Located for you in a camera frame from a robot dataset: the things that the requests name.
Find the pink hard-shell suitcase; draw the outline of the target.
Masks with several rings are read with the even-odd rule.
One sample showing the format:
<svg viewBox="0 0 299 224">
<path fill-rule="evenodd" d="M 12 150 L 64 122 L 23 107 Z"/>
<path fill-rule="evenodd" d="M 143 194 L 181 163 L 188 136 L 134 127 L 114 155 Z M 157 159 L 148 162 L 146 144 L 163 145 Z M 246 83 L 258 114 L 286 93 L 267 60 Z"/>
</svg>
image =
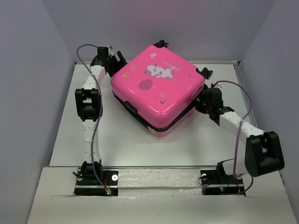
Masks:
<svg viewBox="0 0 299 224">
<path fill-rule="evenodd" d="M 213 74 L 168 49 L 164 40 L 150 45 L 111 78 L 114 97 L 155 136 L 165 136 L 193 109 Z"/>
</svg>

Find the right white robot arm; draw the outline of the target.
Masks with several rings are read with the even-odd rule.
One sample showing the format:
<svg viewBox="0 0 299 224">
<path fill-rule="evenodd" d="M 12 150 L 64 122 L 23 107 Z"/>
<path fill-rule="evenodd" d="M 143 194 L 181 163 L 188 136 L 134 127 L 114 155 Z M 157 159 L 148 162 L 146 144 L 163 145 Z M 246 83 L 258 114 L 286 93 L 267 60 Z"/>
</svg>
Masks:
<svg viewBox="0 0 299 224">
<path fill-rule="evenodd" d="M 253 126 L 231 107 L 224 106 L 219 88 L 205 88 L 198 95 L 195 109 L 236 137 L 234 157 L 217 164 L 218 182 L 226 183 L 232 176 L 246 174 L 259 177 L 285 168 L 278 134 Z"/>
</svg>

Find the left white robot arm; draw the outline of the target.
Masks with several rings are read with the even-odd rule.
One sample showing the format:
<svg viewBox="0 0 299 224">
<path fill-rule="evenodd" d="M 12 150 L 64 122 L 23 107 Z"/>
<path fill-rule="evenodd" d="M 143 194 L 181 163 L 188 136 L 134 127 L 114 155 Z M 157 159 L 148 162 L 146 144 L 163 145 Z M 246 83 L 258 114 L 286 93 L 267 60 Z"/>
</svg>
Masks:
<svg viewBox="0 0 299 224">
<path fill-rule="evenodd" d="M 80 57 L 79 51 L 83 47 L 94 47 L 97 54 L 90 65 L 87 65 Z M 116 59 L 113 48 L 109 45 L 99 47 L 93 44 L 84 44 L 77 48 L 77 57 L 88 71 L 88 77 L 81 88 L 75 90 L 75 103 L 77 115 L 82 121 L 85 136 L 85 157 L 78 176 L 87 179 L 92 184 L 103 183 L 103 168 L 98 144 L 98 126 L 103 114 L 102 94 L 100 83 L 106 74 L 113 76 L 118 72 L 126 61 L 122 54 Z"/>
</svg>

